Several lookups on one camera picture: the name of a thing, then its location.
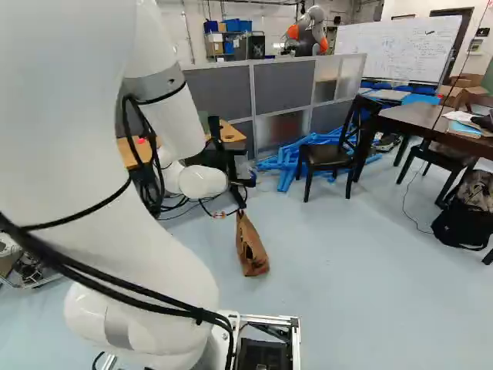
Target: blue storage bin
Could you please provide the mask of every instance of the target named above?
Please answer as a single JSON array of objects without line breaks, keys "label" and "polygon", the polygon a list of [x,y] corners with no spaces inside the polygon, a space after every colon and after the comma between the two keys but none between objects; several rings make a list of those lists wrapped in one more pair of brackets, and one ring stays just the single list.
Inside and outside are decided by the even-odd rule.
[{"label": "blue storage bin", "polygon": [[407,86],[407,85],[395,86],[394,90],[407,91],[409,93],[412,93],[413,92],[413,86]]},{"label": "blue storage bin", "polygon": [[431,96],[433,96],[436,93],[436,91],[435,91],[434,87],[430,87],[430,86],[417,86],[417,87],[414,87],[413,93],[415,93],[415,94],[421,94],[421,95],[431,95]]},{"label": "blue storage bin", "polygon": [[373,88],[374,83],[371,81],[361,81],[361,87],[368,87],[370,89]]},{"label": "blue storage bin", "polygon": [[203,23],[203,31],[205,33],[218,32],[219,25],[217,24],[217,21],[205,21]]},{"label": "blue storage bin", "polygon": [[240,31],[240,19],[225,19],[223,23],[226,24],[226,29],[228,32],[239,32]]},{"label": "blue storage bin", "polygon": [[252,21],[240,21],[241,32],[252,32]]},{"label": "blue storage bin", "polygon": [[377,82],[373,85],[376,90],[392,90],[392,85],[388,82]]},{"label": "blue storage bin", "polygon": [[234,46],[232,42],[224,42],[224,54],[234,54]]}]

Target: light blue floor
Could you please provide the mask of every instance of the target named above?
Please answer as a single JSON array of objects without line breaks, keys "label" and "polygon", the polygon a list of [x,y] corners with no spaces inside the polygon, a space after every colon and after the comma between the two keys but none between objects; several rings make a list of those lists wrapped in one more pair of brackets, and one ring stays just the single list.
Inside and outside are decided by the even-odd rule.
[{"label": "light blue floor", "polygon": [[[209,266],[223,308],[301,316],[303,369],[491,370],[493,266],[481,264],[485,253],[455,250],[416,230],[401,206],[421,161],[397,186],[393,158],[368,166],[351,200],[345,176],[335,184],[316,178],[309,203],[302,203],[304,181],[283,194],[275,191],[277,175],[261,176],[247,213],[270,256],[266,276],[241,274],[233,217],[212,220],[197,207],[163,224]],[[424,230],[439,213],[433,202],[446,177],[433,166],[410,186],[406,210]],[[223,205],[232,209],[227,199],[208,203]],[[0,290],[2,368],[90,369],[97,348],[63,322],[68,287]]]}]

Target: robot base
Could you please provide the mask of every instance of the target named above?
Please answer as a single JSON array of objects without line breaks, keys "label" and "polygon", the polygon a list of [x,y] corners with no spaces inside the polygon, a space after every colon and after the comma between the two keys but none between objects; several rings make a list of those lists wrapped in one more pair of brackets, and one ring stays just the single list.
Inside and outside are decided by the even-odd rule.
[{"label": "robot base", "polygon": [[[239,314],[234,311],[219,311],[218,313],[229,318],[234,330],[235,361],[231,365],[231,370],[267,370],[269,368],[268,364],[256,363],[252,367],[252,358],[263,357],[262,354],[267,351],[269,352],[269,357],[272,357],[273,353],[284,357],[284,366],[279,367],[279,370],[301,370],[299,318],[293,316]],[[254,341],[242,338],[241,343],[238,343],[240,332],[247,325],[277,340]],[[214,326],[206,350],[192,370],[224,370],[228,344],[228,333],[224,329]],[[107,355],[101,370],[113,370],[116,362],[117,357],[115,355]]]}]

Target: black office chair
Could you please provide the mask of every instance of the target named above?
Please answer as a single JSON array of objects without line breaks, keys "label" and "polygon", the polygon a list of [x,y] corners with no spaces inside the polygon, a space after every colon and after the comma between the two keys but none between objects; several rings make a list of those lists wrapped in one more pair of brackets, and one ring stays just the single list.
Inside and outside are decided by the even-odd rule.
[{"label": "black office chair", "polygon": [[[296,180],[300,179],[303,161],[307,164],[307,180],[305,183],[304,202],[308,201],[310,195],[311,180],[315,171],[333,171],[334,178],[337,177],[337,171],[341,168],[348,168],[346,182],[346,199],[350,198],[351,184],[354,174],[355,152],[357,143],[359,143],[361,130],[361,116],[368,115],[368,119],[374,118],[382,105],[357,95],[347,113],[346,120],[340,133],[338,144],[313,144],[300,146],[300,155],[298,157]],[[350,142],[350,138],[356,137],[356,145]]]}]

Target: table leg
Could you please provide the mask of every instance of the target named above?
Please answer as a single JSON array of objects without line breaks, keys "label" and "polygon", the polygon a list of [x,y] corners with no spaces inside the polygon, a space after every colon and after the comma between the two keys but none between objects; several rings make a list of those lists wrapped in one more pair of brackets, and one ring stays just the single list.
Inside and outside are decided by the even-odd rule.
[{"label": "table leg", "polygon": [[355,183],[360,179],[361,171],[363,171],[364,161],[367,159],[370,152],[371,143],[377,133],[375,125],[368,123],[366,127],[361,130],[360,143],[356,149],[356,168],[354,169],[353,181]]},{"label": "table leg", "polygon": [[409,145],[409,139],[410,138],[411,138],[411,135],[404,135],[404,137],[402,138],[402,143],[399,146],[397,156],[395,156],[394,167],[397,167],[397,166],[399,166],[399,164],[401,164],[402,156],[404,155],[404,153],[407,149],[407,146]]}]

